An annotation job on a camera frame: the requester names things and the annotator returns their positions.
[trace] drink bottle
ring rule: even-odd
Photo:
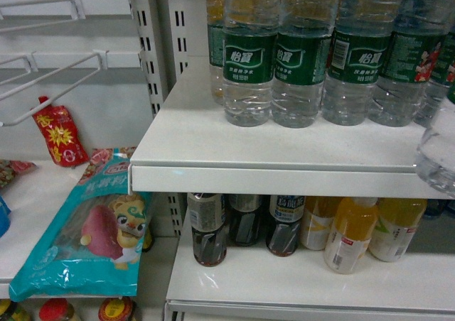
[[[225,0],[206,0],[210,91],[212,98],[223,105],[223,8]]]
[[[240,246],[257,241],[261,219],[261,195],[229,195],[231,207],[229,237]]]
[[[439,106],[417,147],[418,176],[432,188],[455,198],[455,85]]]
[[[270,197],[269,221],[265,244],[274,255],[292,255],[299,245],[300,219],[304,213],[302,195],[273,195]]]
[[[306,197],[300,225],[300,242],[308,249],[326,247],[332,221],[342,197]]]
[[[216,266],[226,256],[223,195],[188,193],[187,203],[193,235],[194,258],[203,266]]]
[[[452,25],[455,0],[403,0],[384,66],[373,90],[368,118],[385,126],[408,125],[422,100]]]
[[[311,125],[319,111],[338,0],[282,0],[272,115],[289,128]]]
[[[321,103],[325,120],[362,123],[401,0],[343,0]]]
[[[410,245],[426,207],[426,199],[379,199],[370,252],[381,261],[398,261]]]
[[[449,87],[455,80],[455,26],[444,38],[441,54],[432,71],[428,83],[424,87],[422,103],[417,111],[414,122],[427,128],[429,122],[449,93]]]
[[[337,273],[352,273],[365,254],[378,220],[377,198],[341,200],[328,236],[324,260]]]
[[[224,108],[236,126],[270,115],[279,0],[225,0]]]

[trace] red lid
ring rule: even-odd
[[[61,321],[68,312],[68,301],[65,298],[51,298],[40,309],[41,321]]]

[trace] water bottle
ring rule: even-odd
[[[414,122],[427,128],[436,114],[441,101],[449,93],[449,87],[455,80],[455,26],[444,39],[441,54],[424,88],[422,103]]]
[[[415,171],[432,188],[455,198],[455,85],[417,147]]]
[[[223,105],[223,8],[225,0],[206,0],[210,91],[216,103]]]
[[[289,128],[310,126],[319,111],[338,0],[282,0],[272,115]]]
[[[455,0],[403,0],[373,90],[368,118],[385,126],[406,126],[414,118],[441,42],[451,28]]]
[[[267,122],[279,0],[225,0],[224,108],[236,126]]]
[[[354,126],[365,120],[400,1],[341,2],[321,103],[327,121]]]

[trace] cartoon character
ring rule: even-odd
[[[80,243],[97,256],[112,259],[115,268],[127,270],[139,260],[140,238],[146,231],[144,201],[136,193],[121,195],[106,205],[98,205],[82,226]]]

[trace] snack bag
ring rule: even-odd
[[[40,103],[48,100],[40,96]],[[63,167],[77,166],[89,160],[77,138],[77,127],[70,112],[64,106],[52,105],[33,115],[36,125],[43,134],[52,160]]]
[[[80,181],[12,280],[13,301],[40,294],[136,295],[151,193],[128,195],[133,150],[93,152]]]

